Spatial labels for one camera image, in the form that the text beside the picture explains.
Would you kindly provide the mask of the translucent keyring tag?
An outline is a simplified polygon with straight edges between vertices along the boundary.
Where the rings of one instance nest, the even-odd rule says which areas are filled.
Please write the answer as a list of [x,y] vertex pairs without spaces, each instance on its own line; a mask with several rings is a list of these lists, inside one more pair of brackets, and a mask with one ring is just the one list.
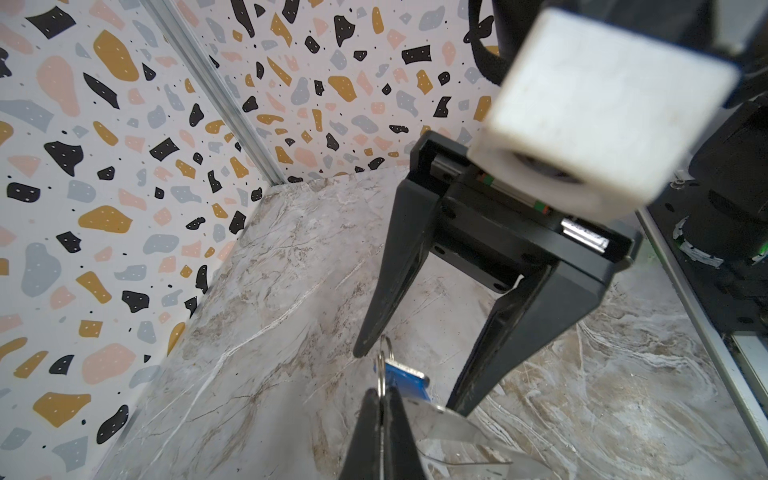
[[548,479],[541,461],[486,435],[467,418],[425,400],[403,405],[422,463],[451,479]]

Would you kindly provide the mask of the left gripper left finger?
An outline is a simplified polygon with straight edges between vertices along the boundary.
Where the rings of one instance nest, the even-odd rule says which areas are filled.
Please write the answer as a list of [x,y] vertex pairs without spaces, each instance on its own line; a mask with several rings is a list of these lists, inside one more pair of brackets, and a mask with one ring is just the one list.
[[339,480],[378,480],[381,475],[381,404],[376,389],[368,389],[344,459]]

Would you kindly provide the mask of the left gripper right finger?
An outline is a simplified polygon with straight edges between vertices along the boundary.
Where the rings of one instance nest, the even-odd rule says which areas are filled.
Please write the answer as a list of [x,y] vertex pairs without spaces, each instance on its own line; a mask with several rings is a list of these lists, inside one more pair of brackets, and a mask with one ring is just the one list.
[[426,480],[403,398],[390,386],[383,397],[383,457],[385,480]]

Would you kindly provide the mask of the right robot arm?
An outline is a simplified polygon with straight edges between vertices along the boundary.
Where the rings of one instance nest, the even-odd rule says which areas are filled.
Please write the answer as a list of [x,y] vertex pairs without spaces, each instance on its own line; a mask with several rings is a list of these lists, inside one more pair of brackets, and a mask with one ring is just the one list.
[[498,95],[463,146],[428,131],[397,188],[356,339],[375,346],[429,254],[498,293],[449,397],[471,413],[594,311],[647,209],[720,333],[767,330],[767,5],[496,1],[460,9]]

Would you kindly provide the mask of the blue capped key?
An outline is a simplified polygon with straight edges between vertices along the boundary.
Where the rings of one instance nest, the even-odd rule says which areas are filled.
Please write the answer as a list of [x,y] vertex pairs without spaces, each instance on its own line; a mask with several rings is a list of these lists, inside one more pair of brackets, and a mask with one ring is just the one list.
[[403,397],[431,401],[430,379],[423,372],[392,359],[385,360],[384,372],[386,385],[396,387]]

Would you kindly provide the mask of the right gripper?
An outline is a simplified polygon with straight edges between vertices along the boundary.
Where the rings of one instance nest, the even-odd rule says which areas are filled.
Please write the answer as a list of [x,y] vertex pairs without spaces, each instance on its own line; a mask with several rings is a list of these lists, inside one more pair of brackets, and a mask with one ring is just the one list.
[[468,416],[512,370],[595,310],[613,276],[632,266],[641,233],[561,213],[506,193],[435,131],[410,152],[398,186],[377,285],[353,348],[378,341],[427,256],[497,293],[447,407]]

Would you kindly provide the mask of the metal keyring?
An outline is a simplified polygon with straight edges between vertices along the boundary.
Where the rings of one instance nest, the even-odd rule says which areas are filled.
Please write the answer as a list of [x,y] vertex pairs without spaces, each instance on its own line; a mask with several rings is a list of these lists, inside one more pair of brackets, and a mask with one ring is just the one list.
[[386,365],[388,360],[394,359],[392,342],[387,335],[381,335],[379,338],[379,351],[375,360],[375,371],[377,373],[377,393],[383,398],[386,393]]

